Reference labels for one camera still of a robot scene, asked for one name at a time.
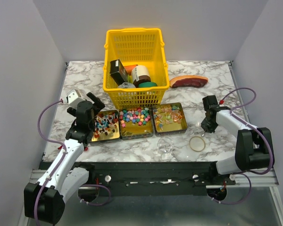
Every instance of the yellow plastic basket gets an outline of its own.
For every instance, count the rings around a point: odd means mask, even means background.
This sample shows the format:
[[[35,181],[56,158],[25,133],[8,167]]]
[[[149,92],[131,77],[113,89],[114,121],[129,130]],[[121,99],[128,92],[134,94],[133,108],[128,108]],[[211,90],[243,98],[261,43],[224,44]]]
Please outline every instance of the yellow plastic basket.
[[[103,89],[117,109],[160,104],[170,86],[161,30],[126,28],[109,30],[106,35]],[[157,87],[119,89],[110,76],[110,61],[120,59],[126,65],[144,65]]]

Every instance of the cable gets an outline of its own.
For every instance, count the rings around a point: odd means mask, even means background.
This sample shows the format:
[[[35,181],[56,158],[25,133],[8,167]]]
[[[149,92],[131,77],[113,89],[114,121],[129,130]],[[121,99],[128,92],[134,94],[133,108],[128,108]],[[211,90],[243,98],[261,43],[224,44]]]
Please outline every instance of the cable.
[[[271,168],[273,167],[273,162],[274,162],[274,157],[273,157],[273,153],[272,153],[272,149],[268,143],[268,141],[266,140],[265,136],[257,129],[255,128],[254,126],[250,125],[248,122],[246,122],[245,120],[241,119],[240,117],[238,117],[237,115],[235,115],[233,113],[233,110],[237,109],[237,108],[241,108],[241,107],[244,107],[246,105],[249,105],[251,104],[257,97],[257,94],[256,92],[251,89],[251,88],[247,88],[247,87],[243,87],[243,88],[237,88],[237,89],[234,89],[233,91],[229,92],[227,95],[225,95],[221,101],[220,101],[220,104],[223,104],[224,103],[224,99],[227,98],[230,94],[232,94],[233,92],[236,92],[240,89],[247,89],[247,90],[250,90],[253,92],[254,94],[254,97],[252,98],[251,101],[247,102],[246,104],[243,104],[243,105],[238,105],[236,107],[233,107],[231,110],[230,110],[230,115],[233,116],[235,119],[237,119],[239,122],[243,123],[245,126],[251,128],[252,130],[254,130],[256,133],[258,133],[258,135],[262,138],[262,140],[264,141],[264,144],[266,145],[267,149],[268,149],[268,154],[269,154],[269,165],[268,165],[268,168],[263,171],[263,172],[256,172],[256,171],[253,171],[253,170],[249,170],[249,172],[252,172],[254,174],[259,174],[259,175],[264,175],[266,173],[268,173]]]
[[[236,204],[239,204],[241,202],[244,202],[249,197],[250,192],[251,192],[251,181],[250,181],[250,178],[246,174],[244,174],[244,173],[238,173],[238,174],[244,175],[246,177],[246,179],[249,181],[250,188],[249,188],[249,192],[246,194],[246,196],[244,196],[241,200],[236,201],[236,202],[223,202],[223,201],[218,201],[218,200],[216,200],[214,198],[212,198],[212,201],[215,201],[215,202],[217,202],[219,204],[224,204],[224,205],[236,205]]]
[[[56,105],[56,104],[62,103],[62,102],[63,102],[63,100],[59,100],[59,101],[57,101],[57,102],[55,102],[55,103],[53,103],[53,104],[50,104],[49,106],[47,106],[47,107],[44,108],[44,110],[41,112],[41,114],[40,114],[40,116],[39,116],[39,119],[38,119],[38,132],[39,132],[40,136],[41,136],[44,140],[46,140],[46,141],[48,141],[48,142],[60,144],[60,145],[63,146],[64,150],[66,151],[67,149],[66,149],[66,146],[65,146],[64,143],[59,142],[59,141],[56,141],[56,140],[50,140],[50,139],[46,138],[46,137],[42,134],[41,129],[40,129],[40,121],[41,121],[41,117],[43,116],[44,112],[46,112],[46,110],[49,109],[50,107],[52,107],[53,105]],[[59,166],[61,165],[61,163],[62,163],[62,161],[64,160],[65,156],[66,156],[66,152],[63,152],[61,159],[58,161],[57,165],[56,165],[56,166],[53,168],[53,170],[50,172],[49,178],[47,178],[47,179],[44,181],[42,187],[40,188],[40,190],[39,190],[39,192],[38,192],[38,194],[37,194],[36,201],[35,201],[34,207],[33,207],[33,217],[34,217],[34,219],[35,219],[35,222],[36,222],[36,225],[37,225],[37,226],[41,226],[41,225],[40,225],[40,222],[39,222],[39,219],[38,219],[38,204],[39,204],[39,199],[40,199],[40,197],[41,197],[41,194],[42,194],[42,192],[43,192],[43,190],[44,190],[46,184],[48,183],[48,181],[50,180],[50,178],[53,176],[53,174],[55,173],[55,171],[59,168]]]
[[[82,187],[101,187],[101,188],[104,188],[108,191],[109,196],[108,196],[108,199],[103,203],[86,202],[84,199],[81,199],[79,197],[80,202],[84,202],[84,203],[86,203],[87,205],[90,205],[90,206],[103,206],[103,205],[106,205],[107,203],[109,203],[110,200],[111,200],[111,192],[110,192],[109,188],[107,188],[106,186],[103,186],[103,185],[83,185]]]

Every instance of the wall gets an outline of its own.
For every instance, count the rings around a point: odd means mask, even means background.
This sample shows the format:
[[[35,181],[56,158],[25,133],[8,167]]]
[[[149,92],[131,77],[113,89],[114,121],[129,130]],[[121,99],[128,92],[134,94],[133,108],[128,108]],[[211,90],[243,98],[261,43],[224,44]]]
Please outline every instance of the wall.
[[[252,123],[272,131],[275,170],[283,202],[283,0],[270,0],[233,65],[240,87],[257,91],[247,106]],[[242,93],[244,101],[250,93]]]
[[[167,60],[233,60],[267,0],[34,0],[66,60],[103,60],[106,31],[159,27]]]
[[[59,96],[65,63],[31,0],[0,0],[0,226],[17,225],[41,160],[41,110]],[[48,134],[54,109],[45,115]]]

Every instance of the marble table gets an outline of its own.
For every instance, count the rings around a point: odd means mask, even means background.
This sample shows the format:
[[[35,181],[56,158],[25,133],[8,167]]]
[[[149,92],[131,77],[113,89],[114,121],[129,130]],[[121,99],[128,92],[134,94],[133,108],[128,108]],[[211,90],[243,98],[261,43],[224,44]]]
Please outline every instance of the marble table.
[[[102,89],[103,61],[70,62],[64,81],[61,97],[67,92],[78,89],[82,96],[92,92],[106,105],[105,110],[115,109],[108,94]],[[161,156],[157,152],[159,137],[120,141],[112,144],[93,145],[84,152],[77,161],[91,162],[158,162],[158,161],[218,161],[234,155],[236,138],[224,128],[218,127],[215,134],[205,134],[206,148],[201,152],[193,151],[189,146],[192,136],[203,133],[200,123],[205,117],[202,98],[207,95],[216,95],[220,100],[229,91],[234,89],[233,79],[227,62],[212,61],[170,61],[168,62],[169,78],[180,75],[197,74],[209,79],[206,86],[198,89],[192,87],[169,89],[165,92],[162,103],[180,102],[188,123],[185,134],[170,136],[174,142],[173,153]],[[238,96],[230,95],[226,105],[239,105]],[[66,110],[67,105],[59,105],[52,126],[50,138],[63,141],[74,117]],[[242,110],[236,112],[244,118]],[[58,145],[48,143],[45,149],[44,161],[53,161],[58,154]]]

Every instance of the purple cable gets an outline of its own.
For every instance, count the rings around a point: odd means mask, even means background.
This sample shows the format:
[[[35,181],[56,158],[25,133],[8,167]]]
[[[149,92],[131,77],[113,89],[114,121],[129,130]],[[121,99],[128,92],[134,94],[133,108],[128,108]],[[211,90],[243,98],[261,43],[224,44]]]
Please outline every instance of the purple cable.
[[[83,185],[82,187],[101,187],[101,188],[106,189],[108,191],[108,194],[109,194],[108,199],[105,202],[103,202],[103,203],[86,202],[84,199],[81,199],[79,197],[80,201],[86,203],[87,205],[90,205],[90,206],[103,206],[103,205],[109,203],[110,200],[111,200],[111,192],[110,192],[110,190],[106,186],[103,186],[103,185]]]
[[[244,174],[244,173],[236,173],[236,174],[244,175],[247,178],[247,180],[249,181],[250,188],[249,188],[249,192],[246,194],[246,196],[244,196],[244,198],[242,198],[241,200],[236,201],[236,202],[223,202],[223,201],[218,201],[216,199],[212,199],[213,201],[215,201],[215,202],[217,202],[219,204],[224,204],[224,205],[236,205],[236,204],[239,204],[241,202],[244,202],[249,197],[250,192],[251,192],[251,181],[250,181],[250,178],[246,174]]]
[[[252,98],[251,101],[247,102],[246,104],[233,107],[233,108],[230,110],[230,114],[231,114],[231,116],[233,116],[235,119],[237,119],[239,122],[243,123],[243,124],[246,125],[247,127],[250,127],[250,128],[251,128],[252,130],[254,130],[256,133],[258,133],[258,135],[259,135],[259,136],[262,138],[262,140],[264,141],[264,144],[266,145],[266,147],[267,147],[267,149],[268,149],[268,154],[269,154],[269,165],[268,165],[268,168],[267,168],[265,171],[263,171],[263,172],[256,172],[256,171],[250,170],[250,172],[252,172],[252,173],[254,173],[254,174],[264,175],[264,174],[268,173],[268,172],[271,170],[271,168],[273,167],[273,162],[274,162],[272,149],[270,148],[270,145],[269,145],[268,141],[266,140],[266,138],[264,137],[264,135],[263,135],[257,128],[255,128],[254,126],[248,124],[245,120],[241,119],[241,118],[238,117],[237,115],[233,114],[233,110],[251,104],[251,103],[256,99],[256,97],[257,97],[256,92],[255,92],[253,89],[247,88],[247,87],[237,88],[237,89],[234,89],[233,91],[229,92],[227,95],[225,95],[225,97],[223,97],[222,100],[224,100],[225,98],[227,98],[227,97],[228,97],[230,94],[232,94],[233,92],[236,92],[236,91],[238,91],[238,90],[240,90],[240,89],[247,89],[247,90],[252,91],[253,94],[254,94],[254,97]]]
[[[42,134],[41,129],[40,129],[40,121],[41,121],[41,117],[43,116],[44,112],[45,112],[47,109],[49,109],[50,107],[52,107],[53,105],[56,105],[56,104],[62,103],[62,102],[63,102],[62,100],[59,100],[59,101],[57,101],[57,102],[55,102],[55,103],[53,103],[53,104],[51,104],[51,105],[49,105],[49,106],[47,106],[47,107],[44,108],[44,110],[41,112],[41,114],[40,114],[40,116],[39,116],[39,119],[38,119],[38,132],[39,132],[40,136],[41,136],[44,140],[46,140],[46,141],[48,141],[48,142],[60,144],[60,145],[63,146],[64,150],[67,150],[64,143],[59,142],[59,141],[56,141],[56,140],[50,140],[50,139],[46,138],[46,137]],[[59,168],[59,166],[61,165],[61,163],[62,163],[62,161],[64,160],[65,156],[66,156],[66,153],[64,152],[63,155],[62,155],[62,157],[61,157],[61,159],[58,161],[57,165],[56,165],[56,166],[53,168],[53,170],[50,172],[49,177],[52,177],[52,175],[55,173],[55,171]],[[39,204],[39,199],[40,199],[41,194],[42,194],[42,192],[43,192],[43,190],[44,190],[46,184],[48,183],[48,181],[49,181],[49,179],[46,179],[46,180],[44,181],[44,184],[42,185],[42,187],[40,188],[40,190],[39,190],[39,192],[38,192],[38,194],[37,194],[36,201],[35,201],[34,207],[33,207],[33,217],[34,217],[34,219],[35,219],[35,222],[36,222],[36,225],[37,225],[37,226],[41,226],[41,225],[40,225],[40,222],[39,222],[39,219],[38,219],[38,204]]]

